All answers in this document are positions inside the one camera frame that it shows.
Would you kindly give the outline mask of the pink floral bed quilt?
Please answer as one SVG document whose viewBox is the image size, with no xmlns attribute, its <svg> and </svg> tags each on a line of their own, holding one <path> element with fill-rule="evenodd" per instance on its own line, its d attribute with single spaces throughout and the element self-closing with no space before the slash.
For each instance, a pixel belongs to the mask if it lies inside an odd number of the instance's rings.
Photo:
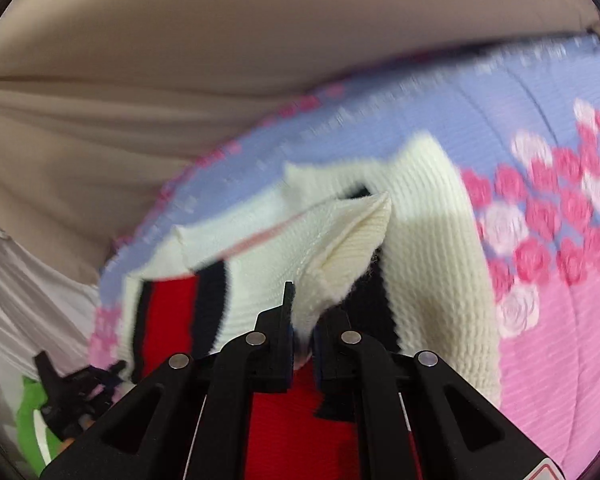
<svg viewBox="0 0 600 480">
<path fill-rule="evenodd" d="M 90 360 L 119 352 L 121 282 L 170 226 L 222 214 L 287 165 L 387 159 L 426 132 L 471 202 L 495 296 L 500 409 L 569 479 L 600 455 L 600 40 L 513 44 L 323 88 L 198 160 L 100 280 Z"/>
</svg>

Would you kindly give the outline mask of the beige bed sheet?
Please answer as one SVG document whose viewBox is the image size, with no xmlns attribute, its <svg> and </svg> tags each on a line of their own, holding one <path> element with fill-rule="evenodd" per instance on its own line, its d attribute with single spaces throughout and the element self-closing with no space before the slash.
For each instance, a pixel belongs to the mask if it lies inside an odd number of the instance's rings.
<svg viewBox="0 0 600 480">
<path fill-rule="evenodd" d="M 189 159 L 314 84 L 598 24 L 593 0 L 0 0 L 0 227 L 94 283 Z"/>
</svg>

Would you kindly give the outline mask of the white knit sweater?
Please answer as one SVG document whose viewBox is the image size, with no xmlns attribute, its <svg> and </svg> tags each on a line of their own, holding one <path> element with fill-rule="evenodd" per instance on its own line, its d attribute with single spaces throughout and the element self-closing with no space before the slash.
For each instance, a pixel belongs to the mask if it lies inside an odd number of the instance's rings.
<svg viewBox="0 0 600 480">
<path fill-rule="evenodd" d="M 387 159 L 287 165 L 236 207 L 170 226 L 121 282 L 118 349 L 134 386 L 175 353 L 202 359 L 254 330 L 286 283 L 291 384 L 253 395 L 241 479 L 364 479 L 355 424 L 319 412 L 312 336 L 330 309 L 391 353 L 437 353 L 500 405 L 490 271 L 465 185 L 430 134 Z"/>
</svg>

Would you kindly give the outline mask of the white pleated curtain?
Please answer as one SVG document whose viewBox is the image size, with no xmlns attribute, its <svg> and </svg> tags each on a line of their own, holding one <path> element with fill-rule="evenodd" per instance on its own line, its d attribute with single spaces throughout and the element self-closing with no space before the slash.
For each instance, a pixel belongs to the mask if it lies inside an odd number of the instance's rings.
<svg viewBox="0 0 600 480">
<path fill-rule="evenodd" d="M 42 351 L 62 374 L 87 366 L 97 306 L 95 286 L 46 266 L 0 229 L 0 358 L 31 378 Z"/>
</svg>

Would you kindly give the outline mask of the green cushion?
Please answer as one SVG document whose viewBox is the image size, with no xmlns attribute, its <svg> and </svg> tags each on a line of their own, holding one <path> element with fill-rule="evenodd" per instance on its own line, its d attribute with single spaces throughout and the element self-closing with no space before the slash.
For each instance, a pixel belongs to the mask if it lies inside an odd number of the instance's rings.
<svg viewBox="0 0 600 480">
<path fill-rule="evenodd" d="M 43 419 L 41 410 L 47 396 L 42 385 L 26 376 L 22 385 L 22 400 L 16 413 L 17 441 L 23 457 L 39 476 L 58 456 L 61 442 Z"/>
</svg>

